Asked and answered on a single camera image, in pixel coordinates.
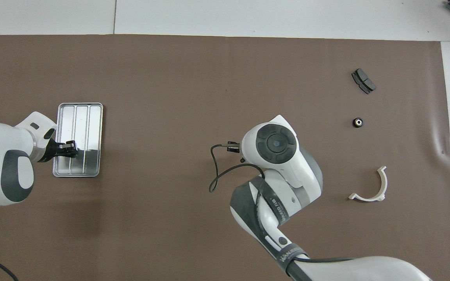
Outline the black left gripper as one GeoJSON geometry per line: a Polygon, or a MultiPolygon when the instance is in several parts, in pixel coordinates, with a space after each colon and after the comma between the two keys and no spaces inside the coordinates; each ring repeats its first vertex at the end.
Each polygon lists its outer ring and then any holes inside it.
{"type": "Polygon", "coordinates": [[[43,156],[38,162],[48,162],[55,157],[69,158],[70,152],[68,150],[77,150],[75,141],[67,141],[65,143],[56,142],[54,139],[50,139],[43,156]]]}

